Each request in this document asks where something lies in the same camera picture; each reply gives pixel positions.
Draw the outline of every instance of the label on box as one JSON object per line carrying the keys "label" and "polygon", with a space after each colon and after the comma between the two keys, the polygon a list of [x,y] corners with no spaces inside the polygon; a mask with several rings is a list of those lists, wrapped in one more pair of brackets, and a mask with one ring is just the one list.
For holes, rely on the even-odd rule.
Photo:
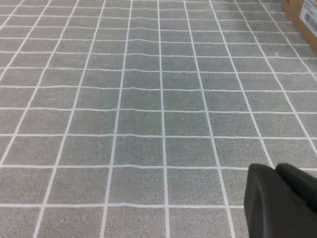
{"label": "label on box", "polygon": [[305,0],[300,19],[317,37],[317,2],[316,0]]}

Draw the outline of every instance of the gray carpet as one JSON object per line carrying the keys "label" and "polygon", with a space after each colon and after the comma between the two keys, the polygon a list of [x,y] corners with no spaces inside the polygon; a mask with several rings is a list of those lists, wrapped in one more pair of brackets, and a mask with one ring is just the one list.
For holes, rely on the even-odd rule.
{"label": "gray carpet", "polygon": [[0,0],[0,237],[246,238],[251,163],[317,171],[317,55],[279,0]]}

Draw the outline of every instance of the black object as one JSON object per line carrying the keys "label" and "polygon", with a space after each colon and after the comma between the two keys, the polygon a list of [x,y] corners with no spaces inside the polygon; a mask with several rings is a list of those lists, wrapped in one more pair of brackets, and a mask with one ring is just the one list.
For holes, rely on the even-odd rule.
{"label": "black object", "polygon": [[251,164],[244,210],[250,238],[317,238],[317,179],[289,164]]}

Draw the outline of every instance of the cardboard box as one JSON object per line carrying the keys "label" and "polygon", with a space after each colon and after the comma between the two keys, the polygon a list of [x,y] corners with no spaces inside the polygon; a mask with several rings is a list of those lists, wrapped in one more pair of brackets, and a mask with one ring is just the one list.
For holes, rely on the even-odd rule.
{"label": "cardboard box", "polygon": [[283,0],[283,9],[317,53],[317,0]]}

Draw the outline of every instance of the barcode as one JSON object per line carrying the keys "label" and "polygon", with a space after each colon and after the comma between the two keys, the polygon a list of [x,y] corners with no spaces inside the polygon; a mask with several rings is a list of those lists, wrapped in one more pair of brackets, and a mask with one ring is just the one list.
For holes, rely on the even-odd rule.
{"label": "barcode", "polygon": [[308,13],[305,13],[304,19],[308,24],[310,24],[314,31],[317,31],[317,22],[315,22],[315,20]]}

